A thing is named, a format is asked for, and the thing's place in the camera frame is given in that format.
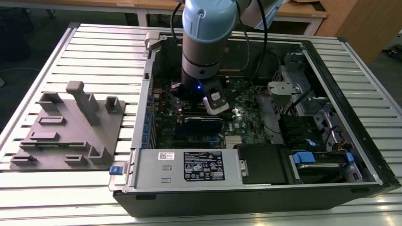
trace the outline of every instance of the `motherboard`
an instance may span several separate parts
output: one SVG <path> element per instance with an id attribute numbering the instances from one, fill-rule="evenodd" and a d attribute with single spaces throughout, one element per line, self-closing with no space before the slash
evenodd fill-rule
<path id="1" fill-rule="evenodd" d="M 267 143 L 257 89 L 247 88 L 230 103 L 230 109 L 211 116 L 202 103 L 190 103 L 171 94 L 166 89 L 170 83 L 167 80 L 154 83 L 158 148 L 227 148 L 227 138 L 237 138 L 239 143 Z M 239 79 L 227 79 L 226 83 L 230 90 L 243 89 Z"/>

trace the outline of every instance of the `power supply label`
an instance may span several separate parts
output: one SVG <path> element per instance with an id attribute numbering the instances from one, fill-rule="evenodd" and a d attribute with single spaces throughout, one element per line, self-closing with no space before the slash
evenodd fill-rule
<path id="1" fill-rule="evenodd" d="M 225 180 L 222 152 L 185 152 L 185 180 Z"/>

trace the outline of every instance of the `aluminum extrusion table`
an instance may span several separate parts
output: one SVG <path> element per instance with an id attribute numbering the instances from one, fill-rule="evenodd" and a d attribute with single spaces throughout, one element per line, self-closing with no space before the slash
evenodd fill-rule
<path id="1" fill-rule="evenodd" d="M 40 106 L 42 92 L 64 92 L 70 80 L 86 83 L 95 97 L 118 96 L 129 105 L 115 162 L 127 161 L 145 73 L 145 38 L 163 28 L 80 24 L 67 29 L 23 102 L 0 135 L 0 225 L 389 225 L 402 222 L 402 189 L 354 200 L 322 211 L 218 215 L 189 218 L 133 218 L 109 190 L 110 175 L 92 172 L 8 172 Z M 275 39 L 314 43 L 381 153 L 402 182 L 402 110 L 348 43 L 337 38 L 273 34 Z M 72 98 L 62 93 L 63 98 Z"/>

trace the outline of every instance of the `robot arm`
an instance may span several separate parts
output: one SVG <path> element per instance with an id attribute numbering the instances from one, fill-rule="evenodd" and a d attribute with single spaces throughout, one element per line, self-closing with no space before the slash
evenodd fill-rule
<path id="1" fill-rule="evenodd" d="M 263 1 L 269 25 L 282 1 Z M 230 108 L 217 76 L 227 39 L 242 15 L 245 24 L 262 25 L 261 9 L 257 0 L 186 0 L 185 3 L 181 84 L 195 101 L 203 100 L 209 114 L 217 115 Z"/>

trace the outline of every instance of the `white sticker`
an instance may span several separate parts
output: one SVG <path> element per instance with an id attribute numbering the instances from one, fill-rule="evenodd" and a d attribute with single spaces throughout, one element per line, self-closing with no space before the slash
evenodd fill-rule
<path id="1" fill-rule="evenodd" d="M 159 160 L 175 160 L 175 153 L 174 152 L 159 152 L 158 159 Z"/>
<path id="2" fill-rule="evenodd" d="M 129 6 L 129 7 L 134 7 L 134 4 L 125 4 L 125 3 L 117 3 L 118 6 Z"/>

